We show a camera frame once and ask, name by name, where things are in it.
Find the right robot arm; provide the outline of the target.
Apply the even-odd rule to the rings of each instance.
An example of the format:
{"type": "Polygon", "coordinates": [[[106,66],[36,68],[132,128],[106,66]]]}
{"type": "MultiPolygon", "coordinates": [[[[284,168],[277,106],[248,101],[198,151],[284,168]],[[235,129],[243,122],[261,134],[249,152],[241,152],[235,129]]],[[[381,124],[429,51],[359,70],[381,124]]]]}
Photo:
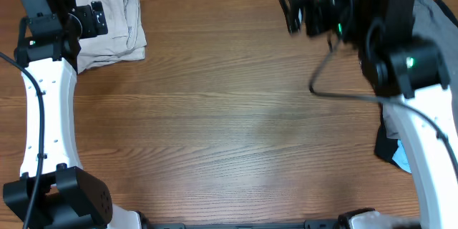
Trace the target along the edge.
{"type": "Polygon", "coordinates": [[[288,31],[333,31],[359,51],[361,70],[399,133],[419,199],[417,220],[371,208],[337,228],[455,228],[457,131],[450,76],[438,44],[413,33],[414,0],[279,0],[288,31]]]}

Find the beige shorts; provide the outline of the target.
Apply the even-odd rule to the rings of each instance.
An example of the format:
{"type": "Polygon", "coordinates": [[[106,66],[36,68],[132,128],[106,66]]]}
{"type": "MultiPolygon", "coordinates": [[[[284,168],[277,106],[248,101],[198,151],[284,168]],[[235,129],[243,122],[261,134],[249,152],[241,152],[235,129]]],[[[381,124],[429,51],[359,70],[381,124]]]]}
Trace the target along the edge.
{"type": "Polygon", "coordinates": [[[79,41],[78,72],[117,62],[145,58],[147,40],[142,28],[140,0],[76,0],[78,5],[101,1],[108,33],[79,41]]]}

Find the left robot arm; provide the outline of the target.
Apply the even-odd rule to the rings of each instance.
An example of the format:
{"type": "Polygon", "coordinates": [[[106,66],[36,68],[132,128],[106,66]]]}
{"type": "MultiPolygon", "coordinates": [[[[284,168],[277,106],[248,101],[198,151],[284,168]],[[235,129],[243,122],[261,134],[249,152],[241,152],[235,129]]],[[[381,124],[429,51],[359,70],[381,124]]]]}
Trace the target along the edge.
{"type": "Polygon", "coordinates": [[[148,228],[138,211],[112,202],[107,185],[85,172],[74,132],[74,89],[82,39],[108,32],[102,4],[21,0],[25,16],[9,63],[26,88],[26,149],[20,178],[3,186],[6,206],[25,228],[148,228]]]}

